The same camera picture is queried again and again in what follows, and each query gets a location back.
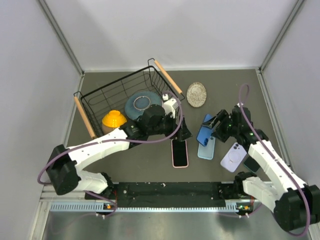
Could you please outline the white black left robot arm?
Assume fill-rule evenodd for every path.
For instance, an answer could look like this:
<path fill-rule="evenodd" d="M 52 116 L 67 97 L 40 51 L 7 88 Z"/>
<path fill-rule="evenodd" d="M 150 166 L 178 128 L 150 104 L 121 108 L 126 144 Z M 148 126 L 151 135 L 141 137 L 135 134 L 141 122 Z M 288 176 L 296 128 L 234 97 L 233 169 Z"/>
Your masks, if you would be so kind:
<path fill-rule="evenodd" d="M 183 142 L 192 136 L 183 115 L 176 119 L 172 112 L 153 104 L 135 120 L 129 120 L 112 132 L 86 144 L 65 148 L 56 146 L 46 173 L 58 196 L 72 191 L 86 191 L 96 197 L 109 198 L 114 191 L 111 178 L 104 172 L 92 173 L 85 168 L 117 152 L 140 144 L 150 144 L 150 136 L 164 135 L 166 139 Z"/>

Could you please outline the light blue phone case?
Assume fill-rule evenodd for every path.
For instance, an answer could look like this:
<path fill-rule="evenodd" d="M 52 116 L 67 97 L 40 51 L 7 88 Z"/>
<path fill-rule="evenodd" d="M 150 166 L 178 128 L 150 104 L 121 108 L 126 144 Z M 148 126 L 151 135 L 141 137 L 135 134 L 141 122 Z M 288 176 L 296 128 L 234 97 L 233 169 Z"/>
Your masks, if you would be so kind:
<path fill-rule="evenodd" d="M 211 137 L 206 146 L 198 145 L 197 156 L 201 159 L 212 160 L 214 158 L 216 139 Z"/>

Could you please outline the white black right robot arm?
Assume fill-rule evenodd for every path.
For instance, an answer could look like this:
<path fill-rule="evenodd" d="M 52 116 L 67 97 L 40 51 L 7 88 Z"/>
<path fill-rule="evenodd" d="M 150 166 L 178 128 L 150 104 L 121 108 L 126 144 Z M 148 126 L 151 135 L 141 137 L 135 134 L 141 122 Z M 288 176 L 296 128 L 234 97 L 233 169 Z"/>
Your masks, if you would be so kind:
<path fill-rule="evenodd" d="M 267 185 L 254 173 L 239 173 L 233 185 L 237 197 L 259 200 L 286 232 L 320 222 L 320 189 L 309 186 L 287 166 L 266 134 L 254 128 L 248 108 L 236 105 L 231 113 L 223 109 L 202 127 L 211 129 L 213 137 L 223 143 L 235 138 L 272 182 Z"/>

